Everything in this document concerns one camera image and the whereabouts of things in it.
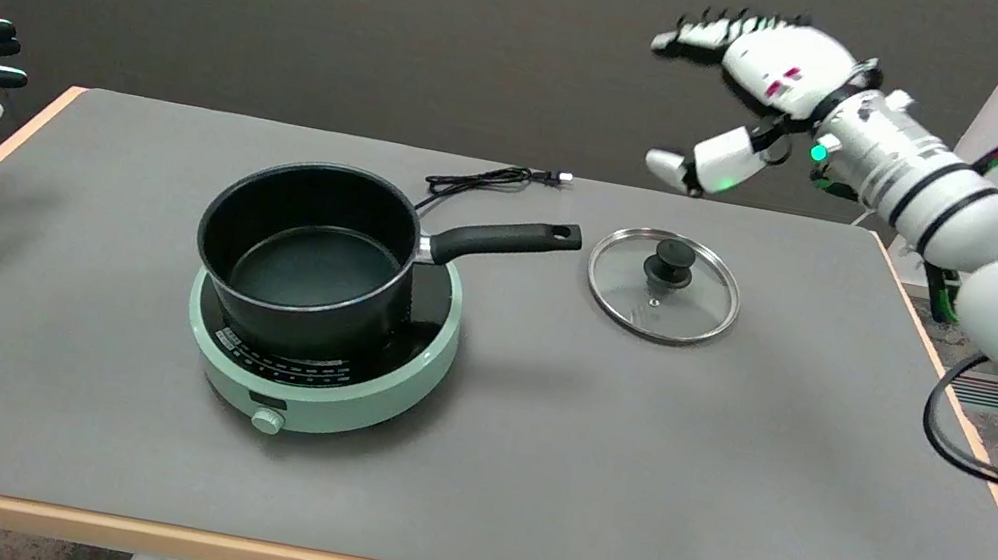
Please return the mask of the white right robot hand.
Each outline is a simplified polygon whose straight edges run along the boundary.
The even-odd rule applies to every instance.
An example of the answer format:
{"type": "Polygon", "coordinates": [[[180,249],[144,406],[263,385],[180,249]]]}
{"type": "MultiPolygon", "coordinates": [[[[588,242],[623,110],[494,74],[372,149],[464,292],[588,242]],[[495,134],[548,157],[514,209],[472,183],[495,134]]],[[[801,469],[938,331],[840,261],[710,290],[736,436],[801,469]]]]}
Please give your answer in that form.
{"type": "Polygon", "coordinates": [[[694,22],[681,16],[651,41],[656,56],[720,67],[762,115],[756,128],[718,133],[683,153],[647,151],[647,170],[691,198],[735,189],[773,164],[768,150],[783,137],[811,132],[841,101],[883,85],[875,58],[857,61],[806,17],[728,11],[705,11],[694,22]]]}

